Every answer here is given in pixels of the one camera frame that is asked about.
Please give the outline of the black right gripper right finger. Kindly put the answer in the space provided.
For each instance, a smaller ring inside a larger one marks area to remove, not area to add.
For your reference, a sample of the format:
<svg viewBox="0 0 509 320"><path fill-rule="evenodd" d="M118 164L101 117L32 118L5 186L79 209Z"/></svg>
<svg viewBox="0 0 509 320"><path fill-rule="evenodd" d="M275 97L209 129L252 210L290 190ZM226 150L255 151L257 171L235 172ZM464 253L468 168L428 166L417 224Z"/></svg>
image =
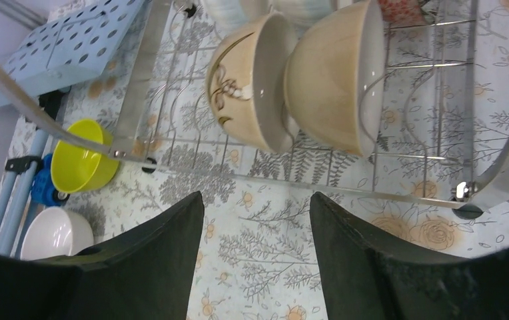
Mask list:
<svg viewBox="0 0 509 320"><path fill-rule="evenodd" d="M475 258L433 251L320 192L309 215L329 319L509 319L509 247Z"/></svg>

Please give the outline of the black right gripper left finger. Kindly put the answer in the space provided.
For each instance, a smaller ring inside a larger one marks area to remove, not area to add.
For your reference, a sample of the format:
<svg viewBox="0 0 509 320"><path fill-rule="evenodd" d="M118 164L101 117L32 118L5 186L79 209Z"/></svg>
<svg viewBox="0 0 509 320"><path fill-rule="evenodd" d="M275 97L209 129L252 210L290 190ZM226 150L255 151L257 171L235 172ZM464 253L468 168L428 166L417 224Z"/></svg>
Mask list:
<svg viewBox="0 0 509 320"><path fill-rule="evenodd" d="M196 191L74 256L0 255L0 319L185 319L204 216Z"/></svg>

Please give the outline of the white plastic bowl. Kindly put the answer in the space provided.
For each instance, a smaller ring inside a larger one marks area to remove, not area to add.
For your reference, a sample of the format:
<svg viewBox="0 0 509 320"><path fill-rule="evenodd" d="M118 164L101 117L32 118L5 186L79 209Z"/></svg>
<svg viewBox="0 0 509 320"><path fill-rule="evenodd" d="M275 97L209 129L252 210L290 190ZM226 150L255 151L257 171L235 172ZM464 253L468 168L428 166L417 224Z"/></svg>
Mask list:
<svg viewBox="0 0 509 320"><path fill-rule="evenodd" d="M94 244L93 230L82 215L62 207L48 207L28 227L20 259L73 256Z"/></svg>

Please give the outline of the yellow-green plastic bowl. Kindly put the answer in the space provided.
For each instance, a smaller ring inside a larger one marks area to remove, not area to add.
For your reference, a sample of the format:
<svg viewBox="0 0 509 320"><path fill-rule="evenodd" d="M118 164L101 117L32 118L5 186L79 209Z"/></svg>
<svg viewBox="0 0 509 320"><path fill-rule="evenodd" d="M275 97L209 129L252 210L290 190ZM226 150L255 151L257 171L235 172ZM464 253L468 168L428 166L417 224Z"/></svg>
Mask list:
<svg viewBox="0 0 509 320"><path fill-rule="evenodd" d="M113 140L111 133L93 119L75 122L68 132L106 146ZM63 193L94 191L112 180L119 165L106 155L60 141L51 160L51 180Z"/></svg>

